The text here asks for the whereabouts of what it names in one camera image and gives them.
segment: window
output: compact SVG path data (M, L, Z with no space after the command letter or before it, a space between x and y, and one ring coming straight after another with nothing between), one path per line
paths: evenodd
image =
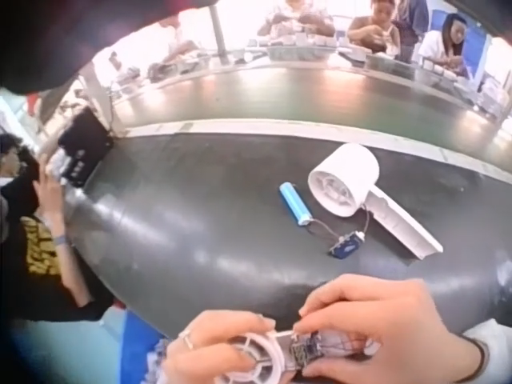
M512 71L512 47L502 38L493 38L487 52L486 72L505 85Z

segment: table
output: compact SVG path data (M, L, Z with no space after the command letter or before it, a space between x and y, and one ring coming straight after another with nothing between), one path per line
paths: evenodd
M274 118L356 126L454 150L512 172L512 141L456 98L370 71L272 62L192 74L116 104L125 126Z
M337 143L248 134L125 138L77 198L74 241L121 300L172 337L206 308L253 310L290 328L312 287L344 273L424 278L453 331L512 323L512 186L440 162L374 150L379 187L444 245L419 261L376 222L339 261L330 242L297 227L278 186L298 185Z

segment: small fan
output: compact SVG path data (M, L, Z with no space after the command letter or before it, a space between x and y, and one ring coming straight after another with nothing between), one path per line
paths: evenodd
M251 372L231 372L215 379L216 384L278 384L285 369L281 347L271 335L245 334L231 343L256 361Z
M376 157L364 146L340 146L308 177L312 195L329 212L348 218L359 208L378 222L418 258L442 252L442 245L376 185L380 173Z
M231 372L215 384L278 384L285 371L297 371L321 357L342 358L364 353L373 356L380 345L361 335L323 330L307 335L293 331L267 335L245 334L230 344L256 361L251 372Z

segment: black t-shirt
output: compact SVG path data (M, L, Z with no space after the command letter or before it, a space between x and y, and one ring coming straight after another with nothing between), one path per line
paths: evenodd
M34 215L33 166L0 190L9 204L9 236L0 245L2 315L33 321L99 320L114 297L78 255L78 264L94 301L78 308L64 287L48 228Z

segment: metal pole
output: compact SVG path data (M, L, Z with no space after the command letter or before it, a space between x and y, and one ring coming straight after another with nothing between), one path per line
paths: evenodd
M502 128L502 125L505 122L505 120L507 120L508 117L510 116L510 114L512 114L512 83L510 84L510 87L509 87L507 93L509 95L509 102L506 105L506 107L503 109L502 115L496 121L496 126L497 126L498 130L500 130Z
M215 41L217 43L218 58L224 66L230 63L227 57L226 44L224 43L224 34L222 33L221 21L218 18L217 6L210 6L211 24L214 28Z

